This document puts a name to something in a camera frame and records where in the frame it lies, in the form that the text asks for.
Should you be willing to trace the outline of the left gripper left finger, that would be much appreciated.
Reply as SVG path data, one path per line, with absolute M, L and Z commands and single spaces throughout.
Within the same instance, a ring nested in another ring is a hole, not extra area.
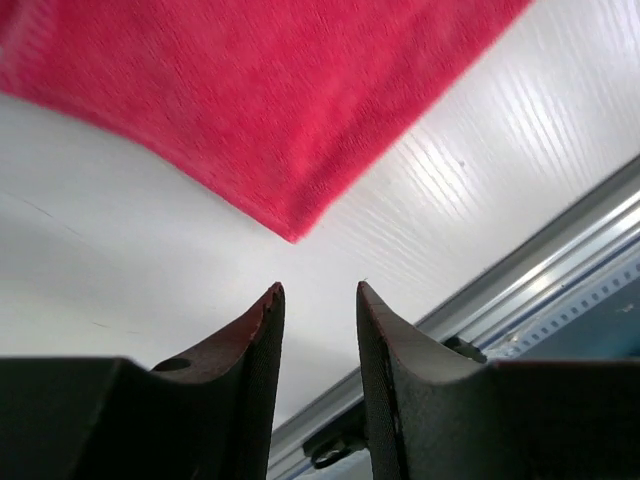
M 262 479 L 285 294 L 152 369 L 126 358 L 5 358 L 5 479 Z

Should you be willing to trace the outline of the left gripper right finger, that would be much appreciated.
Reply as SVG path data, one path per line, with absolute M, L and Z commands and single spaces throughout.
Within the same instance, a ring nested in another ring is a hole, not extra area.
M 375 478 L 638 477 L 636 361 L 479 363 L 365 282 L 356 316 Z

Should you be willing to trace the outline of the pink towel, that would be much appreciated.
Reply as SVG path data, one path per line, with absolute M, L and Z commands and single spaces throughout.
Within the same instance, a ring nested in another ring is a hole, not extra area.
M 134 141 L 287 241 L 523 1 L 5 1 L 1 90 Z

